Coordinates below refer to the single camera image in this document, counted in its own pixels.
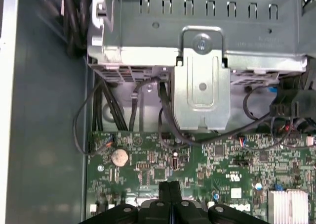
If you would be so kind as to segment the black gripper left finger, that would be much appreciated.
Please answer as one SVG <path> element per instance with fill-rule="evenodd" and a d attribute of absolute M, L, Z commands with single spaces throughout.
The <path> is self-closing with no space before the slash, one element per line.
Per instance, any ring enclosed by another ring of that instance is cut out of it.
<path fill-rule="evenodd" d="M 170 219 L 170 182 L 160 182 L 158 199 L 148 207 L 120 204 L 87 220 L 86 224 L 168 224 Z"/>

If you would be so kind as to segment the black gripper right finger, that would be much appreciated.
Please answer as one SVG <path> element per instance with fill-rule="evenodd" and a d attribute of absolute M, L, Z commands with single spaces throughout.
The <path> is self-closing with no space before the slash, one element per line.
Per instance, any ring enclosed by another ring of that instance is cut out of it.
<path fill-rule="evenodd" d="M 215 204 L 204 211 L 193 201 L 182 198 L 178 181 L 170 183 L 170 201 L 179 224 L 265 224 L 266 222 L 224 204 Z"/>

